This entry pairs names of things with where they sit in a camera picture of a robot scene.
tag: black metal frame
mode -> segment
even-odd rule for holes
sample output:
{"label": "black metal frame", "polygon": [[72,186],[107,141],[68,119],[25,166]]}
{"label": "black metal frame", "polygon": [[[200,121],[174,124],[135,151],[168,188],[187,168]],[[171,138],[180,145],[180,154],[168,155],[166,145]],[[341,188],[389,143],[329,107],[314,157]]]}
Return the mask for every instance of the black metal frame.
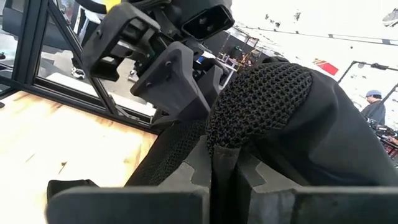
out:
{"label": "black metal frame", "polygon": [[[355,65],[355,64],[362,64],[362,65],[369,65],[371,68],[376,68],[376,69],[380,69],[380,70],[392,70],[392,71],[395,71],[395,72],[398,72],[398,69],[396,69],[396,68],[390,68],[390,67],[388,67],[387,65],[380,65],[380,64],[378,64],[378,63],[373,63],[373,64],[370,64],[370,63],[366,63],[366,62],[359,62],[359,61],[352,61],[351,62],[351,65],[349,65],[349,67],[345,70],[345,72],[344,72],[344,74],[341,76],[341,78],[337,81],[337,83],[340,83],[343,79],[344,79],[344,77],[347,75],[347,73],[348,73],[348,71],[349,70],[351,70],[351,68],[353,67],[353,65]],[[371,112],[371,114],[370,114],[370,116],[375,112],[375,111],[377,111],[377,109],[381,106],[381,105],[383,105],[385,102],[386,102],[386,100],[393,94],[393,92],[395,92],[395,90],[398,88],[398,83],[396,84],[396,85],[394,85],[394,87],[392,87],[392,89],[390,90],[390,92],[382,99],[382,101],[381,101],[381,104],[380,105],[378,105],[372,112]]]}
{"label": "black metal frame", "polygon": [[150,133],[158,133],[158,130],[150,128],[151,116],[116,105],[100,80],[92,77],[88,71],[85,71],[86,76],[98,97],[37,76],[49,16],[81,64],[83,49],[55,3],[52,0],[26,0],[12,78],[0,77],[0,83]]}

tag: wooden table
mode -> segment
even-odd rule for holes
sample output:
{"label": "wooden table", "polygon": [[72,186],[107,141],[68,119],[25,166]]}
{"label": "wooden table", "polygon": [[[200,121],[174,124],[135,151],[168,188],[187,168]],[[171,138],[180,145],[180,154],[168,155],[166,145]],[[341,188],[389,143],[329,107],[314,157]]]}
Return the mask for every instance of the wooden table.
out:
{"label": "wooden table", "polygon": [[23,91],[1,101],[0,223],[45,224],[51,179],[122,187],[157,137]]}

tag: black fabric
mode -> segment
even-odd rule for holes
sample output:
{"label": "black fabric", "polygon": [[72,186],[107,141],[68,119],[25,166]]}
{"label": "black fabric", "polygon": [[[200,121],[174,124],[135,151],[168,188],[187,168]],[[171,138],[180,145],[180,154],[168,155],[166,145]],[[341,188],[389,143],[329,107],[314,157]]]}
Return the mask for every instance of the black fabric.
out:
{"label": "black fabric", "polygon": [[361,113],[323,74],[267,63],[243,71],[219,95],[208,148],[251,141],[280,152],[313,185],[398,185],[398,173]]}
{"label": "black fabric", "polygon": [[386,123],[386,107],[381,100],[367,105],[361,113],[366,118],[375,120],[377,124],[384,125]]}
{"label": "black fabric", "polygon": [[179,123],[166,129],[156,139],[126,186],[159,185],[187,158],[204,134],[205,121]]}
{"label": "black fabric", "polygon": [[317,185],[398,185],[398,173],[362,114],[333,79],[311,72],[305,103],[275,138]]}
{"label": "black fabric", "polygon": [[214,103],[206,126],[208,149],[237,148],[254,136],[283,129],[311,87],[308,69],[268,63],[241,72]]}

